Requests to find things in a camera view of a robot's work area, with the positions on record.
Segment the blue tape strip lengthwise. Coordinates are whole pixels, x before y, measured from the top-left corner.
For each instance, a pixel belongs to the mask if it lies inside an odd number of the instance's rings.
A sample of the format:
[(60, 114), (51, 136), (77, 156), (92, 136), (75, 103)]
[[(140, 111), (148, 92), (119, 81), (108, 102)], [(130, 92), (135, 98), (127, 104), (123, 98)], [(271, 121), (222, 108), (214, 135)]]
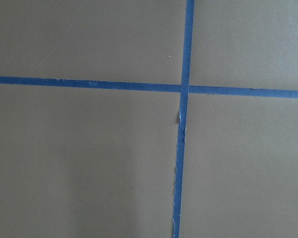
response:
[(178, 132), (177, 132), (177, 150), (176, 150), (175, 177), (174, 177), (174, 195), (173, 195), (173, 214), (172, 214), (172, 221), (173, 221), (172, 237), (173, 238), (178, 238), (180, 236), (182, 185), (183, 185), (183, 169), (184, 169), (184, 158), (185, 158), (187, 108), (188, 108), (188, 96), (189, 96), (189, 85), (190, 85), (194, 5), (195, 5), (194, 0), (186, 1), (182, 74), (181, 74), (180, 102), (179, 102), (179, 123), (178, 123)]

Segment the blue tape strip crosswise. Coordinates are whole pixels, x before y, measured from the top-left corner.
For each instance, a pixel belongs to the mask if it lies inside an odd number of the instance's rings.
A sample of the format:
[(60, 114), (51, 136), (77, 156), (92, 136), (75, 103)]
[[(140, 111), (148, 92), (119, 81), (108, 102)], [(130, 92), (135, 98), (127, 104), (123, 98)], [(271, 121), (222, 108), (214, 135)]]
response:
[[(77, 79), (52, 79), (52, 78), (31, 78), (31, 77), (10, 77), (0, 76), (0, 84), (73, 87), (73, 88), (96, 88), (111, 90), (135, 90), (135, 91), (156, 91), (172, 92), (181, 91), (181, 86), (176, 84), (154, 84), (136, 82), (112, 82), (112, 81), (90, 81)], [(280, 89), (253, 89), (240, 87), (217, 87), (217, 86), (188, 86), (191, 94), (211, 95), (234, 95), (270, 98), (291, 98), (298, 99), (298, 90)]]

